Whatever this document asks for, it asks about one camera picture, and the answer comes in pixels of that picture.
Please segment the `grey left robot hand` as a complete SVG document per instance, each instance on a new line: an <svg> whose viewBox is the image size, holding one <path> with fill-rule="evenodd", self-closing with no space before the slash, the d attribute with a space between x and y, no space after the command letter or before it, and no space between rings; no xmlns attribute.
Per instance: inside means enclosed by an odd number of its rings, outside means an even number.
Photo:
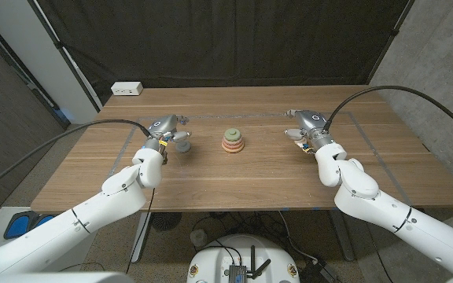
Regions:
<svg viewBox="0 0 453 283"><path fill-rule="evenodd" d="M189 119L181 115L168 115L155 120L148 128L150 137L146 140L144 147L158 150L158 140L173 142L179 153L186 153L191 149L187 138L191 135L188 131L178 131L179 124L186 125Z"/></svg>

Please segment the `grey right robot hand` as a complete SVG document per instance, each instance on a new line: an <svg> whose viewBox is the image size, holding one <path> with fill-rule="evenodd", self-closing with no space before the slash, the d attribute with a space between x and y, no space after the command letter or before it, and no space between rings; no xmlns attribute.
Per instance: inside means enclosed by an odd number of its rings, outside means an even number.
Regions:
<svg viewBox="0 0 453 283"><path fill-rule="evenodd" d="M286 137L293 140L306 153L316 153L323 146L334 143L329 132L324 130L326 119L321 113L290 109L285 115L295 118L299 125L297 129L285 129Z"/></svg>

